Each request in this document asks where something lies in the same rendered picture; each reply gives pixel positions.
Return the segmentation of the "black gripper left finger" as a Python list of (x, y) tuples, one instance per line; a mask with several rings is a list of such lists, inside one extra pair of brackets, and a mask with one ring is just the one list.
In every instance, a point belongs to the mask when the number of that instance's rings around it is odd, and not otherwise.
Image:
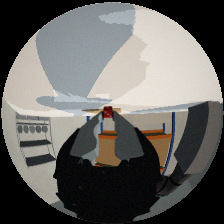
[(98, 133), (103, 119), (104, 113), (101, 111), (82, 127), (77, 128), (65, 141), (57, 155), (53, 178), (57, 179), (60, 172), (68, 166), (83, 164), (84, 159), (89, 159), (95, 166), (95, 158), (99, 155)]

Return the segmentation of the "tan square mat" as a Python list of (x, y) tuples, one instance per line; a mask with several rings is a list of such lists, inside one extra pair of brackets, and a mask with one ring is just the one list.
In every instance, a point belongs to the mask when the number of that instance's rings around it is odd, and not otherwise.
[[(89, 109), (89, 110), (82, 110), (82, 111), (89, 112), (89, 113), (94, 113), (94, 114), (98, 114), (102, 110), (103, 109)], [(113, 108), (113, 110), (117, 111), (117, 113), (121, 113), (121, 108)]]

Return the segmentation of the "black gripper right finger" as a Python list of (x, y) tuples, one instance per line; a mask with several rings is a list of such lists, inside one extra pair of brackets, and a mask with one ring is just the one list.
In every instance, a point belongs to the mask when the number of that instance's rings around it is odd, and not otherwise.
[[(151, 172), (159, 183), (163, 181), (160, 172), (158, 154), (152, 143), (144, 134), (129, 123), (115, 110), (112, 112), (115, 121), (115, 156), (122, 160), (128, 160), (129, 166), (138, 166)], [(116, 120), (115, 120), (116, 119)]]

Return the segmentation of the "red die with white pips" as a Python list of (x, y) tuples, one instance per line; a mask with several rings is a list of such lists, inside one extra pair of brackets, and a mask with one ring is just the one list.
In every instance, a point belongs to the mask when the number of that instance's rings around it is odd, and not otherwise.
[(103, 108), (104, 118), (112, 118), (112, 112), (113, 112), (112, 106), (104, 106)]

